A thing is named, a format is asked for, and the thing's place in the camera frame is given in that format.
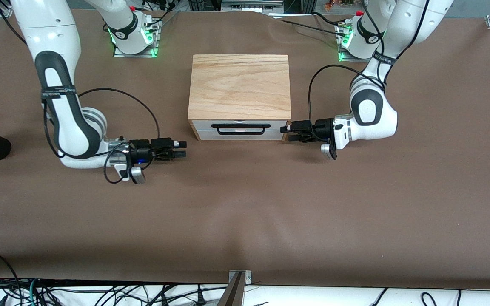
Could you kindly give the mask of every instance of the table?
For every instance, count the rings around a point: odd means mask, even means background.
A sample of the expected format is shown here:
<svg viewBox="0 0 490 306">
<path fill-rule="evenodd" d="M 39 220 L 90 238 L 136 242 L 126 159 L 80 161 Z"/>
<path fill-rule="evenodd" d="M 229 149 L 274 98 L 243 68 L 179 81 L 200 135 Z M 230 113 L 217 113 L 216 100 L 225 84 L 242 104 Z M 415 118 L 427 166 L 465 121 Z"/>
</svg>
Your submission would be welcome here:
<svg viewBox="0 0 490 306">
<path fill-rule="evenodd" d="M 73 13 L 78 91 L 136 95 L 162 137 L 188 141 L 188 156 L 151 166 L 142 186 L 62 166 L 43 135 L 29 51 L 0 25 L 0 135 L 13 143 L 0 161 L 0 254 L 20 277 L 225 283 L 230 269 L 250 269 L 274 285 L 490 288 L 484 20 L 445 19 L 407 51 L 387 85 L 395 136 L 327 161 L 320 143 L 198 142 L 187 101 L 193 54 L 288 54 L 292 118 L 304 120 L 311 76 L 337 61 L 329 34 L 253 12 L 183 12 L 163 27 L 158 58 L 112 58 L 99 15 Z M 313 16 L 290 20 L 329 29 Z M 353 77 L 319 75 L 313 118 L 349 111 Z M 81 103 L 107 116 L 111 137 L 155 137 L 124 95 Z"/>
</svg>

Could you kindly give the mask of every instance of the wood grain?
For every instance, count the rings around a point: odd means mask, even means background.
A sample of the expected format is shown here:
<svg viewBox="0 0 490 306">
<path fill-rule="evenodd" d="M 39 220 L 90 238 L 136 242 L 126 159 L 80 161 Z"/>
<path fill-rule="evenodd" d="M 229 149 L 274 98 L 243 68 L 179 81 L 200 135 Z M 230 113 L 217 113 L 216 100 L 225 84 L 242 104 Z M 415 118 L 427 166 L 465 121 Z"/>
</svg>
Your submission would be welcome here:
<svg viewBox="0 0 490 306">
<path fill-rule="evenodd" d="M 291 119 L 286 55 L 196 54 L 189 119 Z"/>
</svg>

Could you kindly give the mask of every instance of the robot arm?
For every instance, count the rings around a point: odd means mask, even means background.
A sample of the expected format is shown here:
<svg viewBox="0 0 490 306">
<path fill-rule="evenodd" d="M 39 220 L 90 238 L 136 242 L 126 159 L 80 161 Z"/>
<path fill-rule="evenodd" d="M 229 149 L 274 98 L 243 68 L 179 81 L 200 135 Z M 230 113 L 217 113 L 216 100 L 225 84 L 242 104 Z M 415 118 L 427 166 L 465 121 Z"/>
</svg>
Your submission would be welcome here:
<svg viewBox="0 0 490 306">
<path fill-rule="evenodd" d="M 327 141 L 321 151 L 336 159 L 336 149 L 343 149 L 350 141 L 358 139 L 380 139 L 396 132 L 398 115 L 385 97 L 385 80 L 398 58 L 415 43 L 421 43 L 439 25 L 453 0 L 399 0 L 393 8 L 383 35 L 383 45 L 379 45 L 362 73 L 356 76 L 350 86 L 351 113 L 335 116 L 333 119 L 309 122 L 293 122 L 283 127 L 282 132 L 296 132 L 298 137 L 289 140 Z M 358 44 L 364 44 L 365 37 Z"/>
<path fill-rule="evenodd" d="M 144 19 L 124 0 L 88 0 L 104 17 L 121 51 L 141 52 L 148 46 Z M 16 19 L 27 42 L 41 83 L 45 112 L 54 124 L 54 142 L 63 165 L 71 168 L 115 167 L 122 180 L 144 181 L 134 164 L 184 157 L 185 142 L 169 138 L 126 141 L 105 138 L 107 120 L 95 108 L 81 107 L 74 86 L 80 39 L 66 0 L 12 0 Z M 112 149 L 124 153 L 107 157 Z"/>
</svg>

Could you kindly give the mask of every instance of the drawer handle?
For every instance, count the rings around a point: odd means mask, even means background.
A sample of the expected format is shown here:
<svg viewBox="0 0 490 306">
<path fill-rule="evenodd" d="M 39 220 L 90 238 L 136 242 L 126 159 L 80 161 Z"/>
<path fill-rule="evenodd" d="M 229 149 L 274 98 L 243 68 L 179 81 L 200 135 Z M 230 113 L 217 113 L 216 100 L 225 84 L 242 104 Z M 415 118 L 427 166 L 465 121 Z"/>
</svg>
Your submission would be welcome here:
<svg viewBox="0 0 490 306">
<path fill-rule="evenodd" d="M 266 132 L 267 128 L 271 128 L 270 124 L 212 124 L 212 128 L 216 128 L 219 135 L 250 135 L 260 136 Z M 262 128 L 259 132 L 221 132 L 221 128 Z"/>
</svg>

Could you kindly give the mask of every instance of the drawer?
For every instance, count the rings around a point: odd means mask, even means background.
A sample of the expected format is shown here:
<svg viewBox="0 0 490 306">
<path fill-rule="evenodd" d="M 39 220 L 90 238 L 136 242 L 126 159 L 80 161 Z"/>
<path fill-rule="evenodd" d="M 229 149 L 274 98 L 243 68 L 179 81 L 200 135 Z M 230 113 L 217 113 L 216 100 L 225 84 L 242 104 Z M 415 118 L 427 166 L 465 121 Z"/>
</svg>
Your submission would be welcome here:
<svg viewBox="0 0 490 306">
<path fill-rule="evenodd" d="M 242 130 L 243 133 L 246 132 L 261 132 L 262 129 L 251 128 L 251 129 L 225 129 L 221 128 L 220 132 L 234 132 L 239 133 Z M 197 130 L 198 136 L 202 141 L 281 141 L 284 134 L 280 130 L 265 130 L 261 135 L 220 135 L 216 129 L 211 130 Z"/>
<path fill-rule="evenodd" d="M 282 126 L 286 126 L 286 120 L 192 120 L 196 130 L 215 130 L 213 124 L 269 124 L 266 130 L 279 131 Z"/>
</svg>

